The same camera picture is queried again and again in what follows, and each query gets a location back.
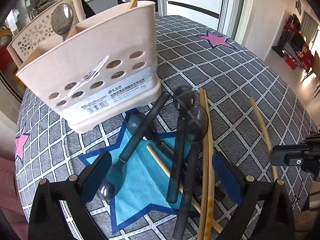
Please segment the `dark translucent spoon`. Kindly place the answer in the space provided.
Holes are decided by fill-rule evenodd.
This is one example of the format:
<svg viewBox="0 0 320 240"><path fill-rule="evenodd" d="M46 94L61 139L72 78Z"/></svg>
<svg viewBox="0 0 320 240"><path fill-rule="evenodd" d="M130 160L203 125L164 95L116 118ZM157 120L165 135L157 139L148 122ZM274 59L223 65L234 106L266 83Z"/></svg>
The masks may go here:
<svg viewBox="0 0 320 240"><path fill-rule="evenodd" d="M193 91L186 87L176 88L173 96L174 106L178 110L177 129L174 145L174 157L171 165L170 179L167 190L166 201L174 204L177 202L180 187L182 163L185 146L185 128L188 118L188 112L194 105L195 96Z"/></svg>
<svg viewBox="0 0 320 240"><path fill-rule="evenodd" d="M98 196L102 200L112 199L121 189L126 176L126 163L129 161L140 141L148 134L153 121L169 98L170 94L163 92L147 115L143 115L136 110L127 112L125 124L127 129L131 130L131 138L121 151L117 161L111 165L106 177L99 186Z"/></svg>
<svg viewBox="0 0 320 240"><path fill-rule="evenodd" d="M73 9L68 3L58 5L52 13L52 28L58 35L67 35L73 23Z"/></svg>
<svg viewBox="0 0 320 240"><path fill-rule="evenodd" d="M174 227L174 239L182 239L185 231L191 200L193 197L198 157L202 150L201 141L204 137L202 132L204 109L201 109L201 106L196 105L189 111L189 115L190 118L186 129L186 137L191 144L191 148L188 153L188 164L183 184L182 198Z"/></svg>

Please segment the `checkered star tablecloth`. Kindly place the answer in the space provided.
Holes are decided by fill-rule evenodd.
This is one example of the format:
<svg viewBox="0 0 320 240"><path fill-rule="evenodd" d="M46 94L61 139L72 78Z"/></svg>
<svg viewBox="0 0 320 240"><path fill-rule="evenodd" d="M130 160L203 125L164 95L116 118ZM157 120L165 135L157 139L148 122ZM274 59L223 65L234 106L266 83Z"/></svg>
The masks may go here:
<svg viewBox="0 0 320 240"><path fill-rule="evenodd" d="M158 76L163 90L173 93L180 85L207 92L213 122L214 150L221 151L244 174L271 181L272 168L259 123L248 98L260 109L272 145L297 144L317 125L289 85L259 57L230 39L226 46L212 48L197 35L206 35L204 25L182 16L156 19ZM82 135L77 134L32 91L25 91L17 120L17 139L22 140L23 159L16 159L17 187L29 222L39 181L64 181L84 169L80 157L100 148L115 146L125 114L119 114ZM300 167L278 167L285 181L294 213L300 213L312 186L312 175ZM165 197L152 206L143 204L121 210L115 220L112 204L95 197L87 204L92 217L109 239L173 239L176 215L171 208L160 211Z"/></svg>

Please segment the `beige utensil holder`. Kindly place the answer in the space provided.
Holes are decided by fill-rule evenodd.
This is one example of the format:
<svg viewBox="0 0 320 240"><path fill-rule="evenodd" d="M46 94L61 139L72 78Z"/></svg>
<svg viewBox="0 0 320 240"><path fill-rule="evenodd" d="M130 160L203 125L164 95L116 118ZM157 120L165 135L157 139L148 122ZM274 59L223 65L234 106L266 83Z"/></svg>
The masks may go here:
<svg viewBox="0 0 320 240"><path fill-rule="evenodd" d="M86 133L159 98L156 47L155 3L123 3L76 24L66 39L44 41L17 77L71 129Z"/></svg>

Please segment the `white refrigerator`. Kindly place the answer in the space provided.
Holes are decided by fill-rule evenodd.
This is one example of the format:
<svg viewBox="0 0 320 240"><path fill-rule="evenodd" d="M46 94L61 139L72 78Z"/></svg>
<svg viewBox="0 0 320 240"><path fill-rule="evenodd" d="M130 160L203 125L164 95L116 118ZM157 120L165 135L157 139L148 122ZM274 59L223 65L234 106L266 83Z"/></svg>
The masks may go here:
<svg viewBox="0 0 320 240"><path fill-rule="evenodd" d="M223 0L167 0L167 14L218 29Z"/></svg>

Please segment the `beige flower-pattern storage cart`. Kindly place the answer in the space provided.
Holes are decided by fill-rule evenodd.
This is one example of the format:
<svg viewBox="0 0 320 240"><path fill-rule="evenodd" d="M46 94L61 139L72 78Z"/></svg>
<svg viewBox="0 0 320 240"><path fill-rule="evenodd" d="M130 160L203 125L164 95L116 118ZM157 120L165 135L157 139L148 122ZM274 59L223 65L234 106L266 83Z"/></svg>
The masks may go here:
<svg viewBox="0 0 320 240"><path fill-rule="evenodd" d="M59 0L48 7L31 20L7 46L11 58L18 67L44 40L56 35L51 25L52 13L62 3L69 4L73 10L72 25L86 19L81 0Z"/></svg>

